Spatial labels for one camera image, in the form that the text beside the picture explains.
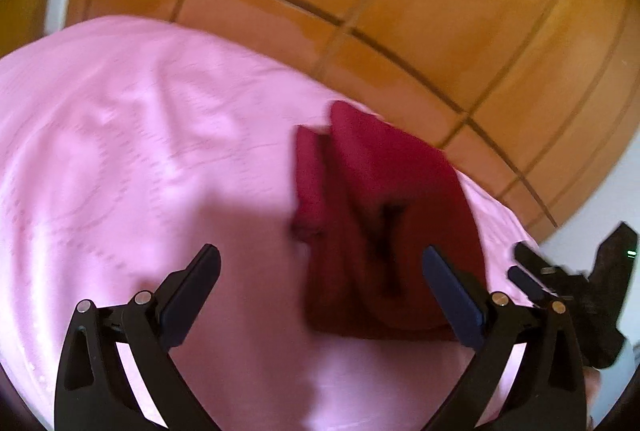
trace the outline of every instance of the black mechanical device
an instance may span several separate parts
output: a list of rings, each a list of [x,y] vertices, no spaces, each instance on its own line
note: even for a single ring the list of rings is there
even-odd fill
[[[489,293],[436,248],[422,256],[425,280],[456,336],[476,351],[462,378],[422,431],[584,431],[583,364],[610,366],[624,337],[616,322],[633,270],[638,236],[624,223],[601,244],[590,276],[570,275],[519,243],[509,278],[532,307]],[[55,400],[56,431],[152,431],[132,393],[116,343],[129,343],[142,379],[170,431],[218,431],[169,357],[185,339],[221,270],[205,245],[191,264],[169,274],[156,292],[126,305],[76,306],[63,345]],[[511,350],[526,343],[513,388],[499,417],[476,428]],[[631,429],[638,417],[638,373],[597,429]]]

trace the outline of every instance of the metal pin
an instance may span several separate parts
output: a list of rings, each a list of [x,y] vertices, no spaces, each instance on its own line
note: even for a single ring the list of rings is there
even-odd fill
[[[81,302],[78,303],[78,306],[76,306],[76,309],[81,314],[84,314],[85,312],[87,312],[89,308],[91,308],[91,301],[89,299],[83,299]]]
[[[566,312],[566,306],[562,301],[554,301],[551,303],[551,308],[556,314],[564,314]]]
[[[491,294],[491,300],[498,306],[506,306],[509,304],[509,296],[504,292],[494,292]]]
[[[136,302],[136,305],[146,305],[151,300],[151,292],[142,290],[136,294],[133,300]]]

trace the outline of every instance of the tiled floor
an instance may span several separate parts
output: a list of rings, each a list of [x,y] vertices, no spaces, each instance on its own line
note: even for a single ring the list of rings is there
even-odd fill
[[[206,30],[442,147],[543,239],[640,119],[640,0],[70,0]]]

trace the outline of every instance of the pink bedsheet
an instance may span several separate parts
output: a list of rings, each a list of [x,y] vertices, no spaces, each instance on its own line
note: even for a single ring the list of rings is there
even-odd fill
[[[240,46],[140,18],[79,24],[0,61],[0,357],[49,427],[76,303],[114,305],[155,289],[205,242],[222,252],[222,276],[172,357],[223,429],[427,422],[468,350],[315,335],[302,321],[305,258],[288,234],[292,130],[325,124],[338,97]],[[490,288],[523,302],[505,273],[511,245],[530,237],[460,181]]]

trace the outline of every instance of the dark red fabric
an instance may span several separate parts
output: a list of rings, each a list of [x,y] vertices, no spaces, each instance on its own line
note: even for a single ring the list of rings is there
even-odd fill
[[[310,246],[305,317],[318,331],[451,339],[422,278],[437,245],[483,284],[478,228],[444,154],[346,102],[330,126],[296,133],[295,237]]]

